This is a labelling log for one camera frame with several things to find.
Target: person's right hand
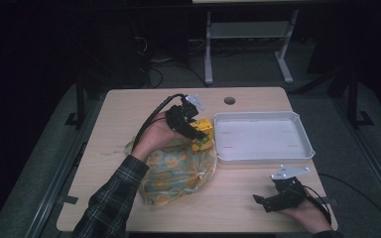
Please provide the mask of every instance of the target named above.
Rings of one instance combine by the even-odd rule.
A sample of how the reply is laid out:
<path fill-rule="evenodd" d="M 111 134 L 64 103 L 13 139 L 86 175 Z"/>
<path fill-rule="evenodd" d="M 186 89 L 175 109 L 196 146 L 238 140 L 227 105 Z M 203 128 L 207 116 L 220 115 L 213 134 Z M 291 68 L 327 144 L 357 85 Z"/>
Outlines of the person's right hand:
<path fill-rule="evenodd" d="M 296 208 L 287 208 L 278 212 L 295 218 L 311 234 L 332 230 L 321 211 L 306 199 Z"/>

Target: tabletop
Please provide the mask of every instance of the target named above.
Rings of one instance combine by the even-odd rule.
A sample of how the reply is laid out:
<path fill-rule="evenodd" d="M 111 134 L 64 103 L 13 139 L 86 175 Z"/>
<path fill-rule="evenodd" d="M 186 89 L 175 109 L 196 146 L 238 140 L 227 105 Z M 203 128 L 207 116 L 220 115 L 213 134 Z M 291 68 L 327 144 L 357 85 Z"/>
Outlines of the tabletop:
<path fill-rule="evenodd" d="M 205 106 L 195 119 L 212 118 L 219 112 L 292 111 L 286 92 L 280 87 L 129 89 L 110 91 L 103 103 L 57 227 L 73 230 L 87 207 L 89 198 L 104 185 L 125 158 L 124 148 L 136 135 L 145 119 L 168 96 L 197 95 Z M 228 105 L 224 98 L 233 97 Z M 173 104 L 181 104 L 174 99 Z M 311 172 L 298 179 L 325 197 L 313 160 L 293 166 L 309 167 Z M 270 175 L 280 164 L 224 165 L 218 163 L 213 178 L 193 194 L 167 205 L 144 203 L 138 193 L 127 222 L 129 232 L 302 232 L 292 218 L 270 212 L 255 203 L 252 194 L 275 195 Z"/>

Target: white metal stand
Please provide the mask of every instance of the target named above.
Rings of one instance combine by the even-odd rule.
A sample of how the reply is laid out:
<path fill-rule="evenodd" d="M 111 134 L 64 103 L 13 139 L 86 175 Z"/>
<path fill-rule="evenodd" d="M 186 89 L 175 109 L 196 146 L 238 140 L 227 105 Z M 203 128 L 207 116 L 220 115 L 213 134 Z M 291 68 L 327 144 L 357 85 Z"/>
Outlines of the white metal stand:
<path fill-rule="evenodd" d="M 283 38 L 284 43 L 275 56 L 286 83 L 292 83 L 293 78 L 284 60 L 292 37 L 299 10 L 294 10 L 290 21 L 282 22 L 233 22 L 212 23 L 211 13 L 206 17 L 206 50 L 205 50 L 205 83 L 213 84 L 211 67 L 211 39 L 232 38 Z"/>

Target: person's hand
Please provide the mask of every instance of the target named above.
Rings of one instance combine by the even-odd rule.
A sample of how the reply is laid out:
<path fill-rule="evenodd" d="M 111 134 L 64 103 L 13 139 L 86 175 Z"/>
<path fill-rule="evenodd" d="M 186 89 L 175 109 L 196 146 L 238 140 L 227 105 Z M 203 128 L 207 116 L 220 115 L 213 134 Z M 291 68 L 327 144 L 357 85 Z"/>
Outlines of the person's hand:
<path fill-rule="evenodd" d="M 332 230 L 321 211 L 306 199 L 296 208 L 278 212 L 295 218 L 311 234 Z"/>
<path fill-rule="evenodd" d="M 165 117 L 166 112 L 161 112 L 154 118 L 153 123 L 142 134 L 141 140 L 132 152 L 133 157 L 145 163 L 154 151 L 166 147 L 175 139 L 185 138 L 169 127 Z"/>

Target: gray carpet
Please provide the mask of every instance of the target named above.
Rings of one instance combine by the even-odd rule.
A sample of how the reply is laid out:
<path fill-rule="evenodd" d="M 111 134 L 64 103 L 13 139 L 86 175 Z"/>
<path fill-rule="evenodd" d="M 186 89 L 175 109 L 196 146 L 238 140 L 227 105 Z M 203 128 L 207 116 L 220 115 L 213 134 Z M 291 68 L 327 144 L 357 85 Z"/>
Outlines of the gray carpet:
<path fill-rule="evenodd" d="M 214 84 L 212 87 L 228 86 L 281 86 L 286 90 L 296 89 L 317 75 L 306 74 L 314 44 L 293 43 L 289 47 L 286 60 L 295 82 L 284 83 L 278 65 L 275 62 L 274 44 L 264 44 L 256 49 L 240 49 L 238 54 L 212 59 Z M 189 70 L 178 66 L 178 62 L 168 62 L 155 67 L 163 74 L 160 87 L 204 87 L 200 78 L 203 76 L 203 57 L 190 58 Z M 160 80 L 160 75 L 151 71 L 153 84 Z M 367 111 L 375 123 L 353 130 L 345 119 L 346 98 L 339 100 L 329 98 L 326 94 L 329 82 L 326 82 L 305 95 L 289 95 L 296 113 L 301 115 L 302 122 L 317 152 L 314 162 L 320 173 L 342 179 L 361 190 L 381 207 L 381 185 L 370 166 L 364 146 L 359 137 L 367 143 L 368 149 L 381 165 L 381 108 L 372 91 L 360 85 L 359 110 Z M 66 154 L 74 161 L 80 145 L 89 137 L 92 125 L 98 115 L 104 99 L 87 100 L 86 125 L 81 130 L 64 124 L 68 114 L 75 111 L 75 90 L 70 89 L 50 119 L 48 127 L 36 150 L 33 152 L 23 174 L 0 214 L 0 237 L 25 237 L 31 223 L 37 221 L 35 214 L 41 208 L 46 192 L 55 177 L 55 172 L 63 162 Z M 43 219 L 43 229 L 36 231 L 36 237 L 69 237 L 56 228 L 56 221 L 62 207 L 62 197 L 68 191 L 75 170 L 66 179 L 61 194 L 52 203 L 48 215 Z M 334 178 L 321 177 L 328 198 L 332 202 L 338 230 L 345 237 L 381 237 L 381 212 L 370 204 L 362 195 Z M 308 234 L 278 234 L 278 237 L 310 237 Z"/>

